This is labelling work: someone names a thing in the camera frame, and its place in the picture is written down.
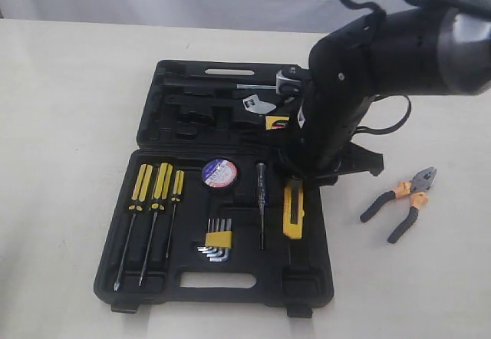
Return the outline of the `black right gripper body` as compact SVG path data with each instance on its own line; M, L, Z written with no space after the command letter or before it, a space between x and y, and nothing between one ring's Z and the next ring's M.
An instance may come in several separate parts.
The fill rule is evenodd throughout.
M309 83L278 151L284 170L322 186L345 174L378 176L384 170L383 155L351 142L373 100L374 94L365 86Z

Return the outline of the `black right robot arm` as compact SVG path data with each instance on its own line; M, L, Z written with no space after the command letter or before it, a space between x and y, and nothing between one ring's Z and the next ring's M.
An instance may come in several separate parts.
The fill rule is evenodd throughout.
M490 86L490 0L370 14L320 39L308 67L284 66L280 94L297 94L280 135L276 170L332 184L384 170L381 154L352 142L370 106L393 96L475 96Z

